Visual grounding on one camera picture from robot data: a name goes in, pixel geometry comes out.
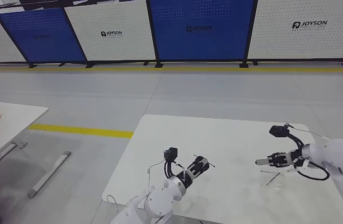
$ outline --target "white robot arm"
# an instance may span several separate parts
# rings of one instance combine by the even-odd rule
[[[110,223],[111,224],[151,224],[166,223],[172,216],[174,201],[180,201],[186,194],[186,189],[194,179],[207,171],[209,163],[206,158],[198,156],[195,161],[177,175],[171,170],[171,164],[175,163],[177,149],[170,148],[164,152],[165,175],[167,180],[162,188],[150,186],[142,194],[135,197]],[[144,201],[144,210],[138,210],[139,203]]]
[[[277,138],[288,137],[297,144],[297,149],[288,153],[277,152],[265,159],[256,160],[257,165],[270,165],[274,167],[294,166],[296,171],[312,180],[327,180],[332,177],[340,195],[343,197],[343,139],[329,140],[324,144],[306,144],[289,133],[288,123],[284,126],[273,126],[270,134]],[[307,165],[310,168],[322,169],[324,178],[314,178],[300,172],[297,168]]]

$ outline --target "white wall panel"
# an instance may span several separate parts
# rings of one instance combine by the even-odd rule
[[[65,10],[88,60],[155,59],[144,0],[69,7]]]
[[[0,62],[25,62],[11,38],[0,24]]]
[[[259,0],[248,58],[343,58],[343,0]]]

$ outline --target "epoxy floor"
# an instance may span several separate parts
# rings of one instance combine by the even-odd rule
[[[337,63],[262,66],[342,68]],[[160,114],[301,123],[328,138],[343,138],[343,72],[0,71],[0,101],[48,107],[37,121],[43,124],[133,131],[144,114]],[[13,150],[0,162],[3,223],[111,221],[116,207],[101,195],[128,139],[38,130],[26,130],[21,138],[29,143],[28,155]],[[65,150],[71,157],[27,199],[43,168]],[[39,159],[47,161],[43,167],[34,162]]]

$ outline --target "yellow floor line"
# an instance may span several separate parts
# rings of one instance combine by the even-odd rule
[[[90,72],[90,71],[192,71],[192,72],[343,72],[343,68],[228,68],[228,67],[110,67],[110,68],[68,68],[68,67],[57,67],[57,68],[0,68],[0,71],[79,71],[79,72]]]
[[[49,124],[33,124],[29,127],[29,129],[30,130],[45,130],[48,132],[88,134],[92,136],[107,136],[107,137],[114,137],[114,138],[129,138],[129,139],[134,134],[134,132],[127,132],[124,130],[69,127],[69,126],[49,125]]]

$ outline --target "blue wall panel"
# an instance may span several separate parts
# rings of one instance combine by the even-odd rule
[[[1,18],[29,61],[84,60],[62,9],[3,13]]]
[[[253,0],[150,0],[161,60],[242,59]]]

